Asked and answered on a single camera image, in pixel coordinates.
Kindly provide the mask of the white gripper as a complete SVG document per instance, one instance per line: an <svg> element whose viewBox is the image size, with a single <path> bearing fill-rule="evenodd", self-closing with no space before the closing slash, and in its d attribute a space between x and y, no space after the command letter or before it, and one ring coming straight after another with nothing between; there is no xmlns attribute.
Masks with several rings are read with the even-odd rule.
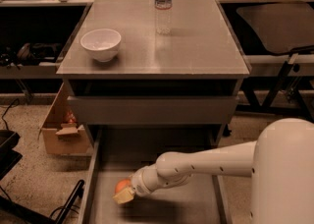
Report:
<svg viewBox="0 0 314 224"><path fill-rule="evenodd" d="M114 196L113 200L117 204L127 203L134 199L134 195L137 196L149 196L151 191L147 188L144 183L144 170L139 169L131 175L131 188L125 187L118 190Z"/></svg>

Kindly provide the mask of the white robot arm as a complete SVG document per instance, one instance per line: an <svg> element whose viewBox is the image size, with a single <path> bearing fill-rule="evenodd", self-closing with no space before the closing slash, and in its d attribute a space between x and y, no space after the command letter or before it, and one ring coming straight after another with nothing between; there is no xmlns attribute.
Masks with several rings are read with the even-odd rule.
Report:
<svg viewBox="0 0 314 224"><path fill-rule="evenodd" d="M194 174L251 179L250 224L314 224L314 124L285 118L256 141L194 153L165 152L117 183L126 203L185 184Z"/></svg>

